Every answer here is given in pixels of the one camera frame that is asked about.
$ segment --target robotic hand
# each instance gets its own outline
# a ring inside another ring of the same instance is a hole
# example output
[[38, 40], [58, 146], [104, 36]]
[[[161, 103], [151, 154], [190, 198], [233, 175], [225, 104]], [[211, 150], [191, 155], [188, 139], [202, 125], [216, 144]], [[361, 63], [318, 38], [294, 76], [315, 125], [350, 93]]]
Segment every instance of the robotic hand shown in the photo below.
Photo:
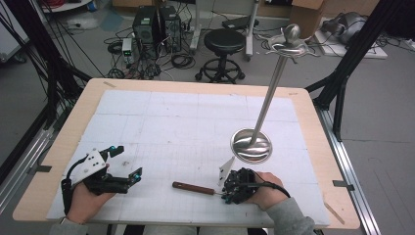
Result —
[[[117, 148], [112, 146], [100, 152], [94, 149], [69, 169], [67, 178], [61, 181], [65, 214], [70, 209], [74, 186], [79, 182], [83, 182], [90, 192], [100, 195], [103, 193], [126, 194], [131, 186], [141, 180], [142, 167], [128, 174], [128, 178], [113, 177], [107, 173], [106, 161], [108, 156], [110, 155], [113, 158], [122, 152], [124, 152], [123, 146]], [[72, 184], [72, 180], [69, 178], [70, 174], [80, 164], [82, 164], [81, 170], [78, 171]]]
[[277, 184], [268, 181], [257, 183], [255, 181], [255, 175], [256, 172], [248, 168], [242, 167], [238, 171], [231, 170], [222, 189], [222, 199], [225, 200], [225, 203], [241, 204], [250, 198], [259, 187], [271, 187], [280, 190], [288, 198], [291, 198], [287, 190]]

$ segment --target white paper sheet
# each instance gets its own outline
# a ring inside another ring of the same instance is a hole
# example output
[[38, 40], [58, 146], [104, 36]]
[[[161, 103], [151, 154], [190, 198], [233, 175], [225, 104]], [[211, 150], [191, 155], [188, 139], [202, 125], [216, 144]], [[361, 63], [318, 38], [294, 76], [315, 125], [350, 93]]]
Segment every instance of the white paper sheet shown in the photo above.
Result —
[[[123, 145], [124, 153], [109, 159], [109, 172], [126, 177], [143, 167], [142, 180], [126, 195], [116, 195], [94, 218], [113, 222], [197, 223], [269, 226], [273, 223], [255, 205], [226, 205], [209, 196], [171, 187], [173, 181], [221, 192], [218, 169], [232, 156], [230, 139], [242, 128], [254, 128], [263, 97], [139, 91], [105, 92], [69, 167], [93, 148]], [[317, 225], [329, 218], [290, 99], [274, 98], [264, 124], [273, 154], [263, 164], [241, 167], [278, 175], [305, 215]], [[63, 214], [57, 193], [48, 218]]]

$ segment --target wheel caster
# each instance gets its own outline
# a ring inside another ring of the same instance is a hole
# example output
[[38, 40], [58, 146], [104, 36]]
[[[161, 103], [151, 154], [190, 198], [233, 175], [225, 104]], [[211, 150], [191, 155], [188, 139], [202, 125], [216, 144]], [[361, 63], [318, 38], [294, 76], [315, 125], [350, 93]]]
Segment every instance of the wheel caster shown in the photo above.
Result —
[[239, 75], [239, 77], [238, 77], [240, 80], [242, 80], [242, 79], [244, 79], [245, 78], [245, 74], [243, 73], [243, 72], [241, 72], [241, 74]]
[[197, 73], [195, 75], [196, 80], [202, 80], [202, 75], [200, 73]]

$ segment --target cardboard box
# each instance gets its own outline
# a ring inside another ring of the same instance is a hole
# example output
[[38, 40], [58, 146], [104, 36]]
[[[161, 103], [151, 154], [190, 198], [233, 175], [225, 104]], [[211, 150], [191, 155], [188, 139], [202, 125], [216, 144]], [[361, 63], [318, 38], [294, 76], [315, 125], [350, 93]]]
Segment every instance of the cardboard box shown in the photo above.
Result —
[[300, 38], [305, 39], [314, 35], [320, 25], [324, 5], [324, 0], [293, 0], [289, 24], [299, 25]]
[[370, 16], [379, 0], [326, 0], [323, 17], [334, 18], [339, 13], [356, 12], [361, 16]]
[[293, 7], [265, 4], [260, 0], [257, 14], [263, 17], [289, 18], [300, 26], [301, 38], [314, 34], [322, 17], [334, 18], [339, 13], [356, 12], [370, 16], [379, 0], [293, 0]]

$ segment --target table leg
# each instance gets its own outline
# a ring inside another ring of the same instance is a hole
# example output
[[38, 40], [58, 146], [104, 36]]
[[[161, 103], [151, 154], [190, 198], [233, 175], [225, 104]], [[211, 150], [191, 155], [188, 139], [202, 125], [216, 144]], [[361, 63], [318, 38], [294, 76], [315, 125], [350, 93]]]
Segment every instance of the table leg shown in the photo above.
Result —
[[254, 23], [255, 23], [256, 12], [258, 10], [258, 5], [259, 5], [259, 0], [254, 0], [254, 7], [253, 7], [253, 11], [251, 12], [250, 28], [248, 28], [248, 32], [247, 32], [247, 44], [245, 46], [247, 61], [250, 61], [251, 56], [254, 54], [254, 48], [253, 48]]

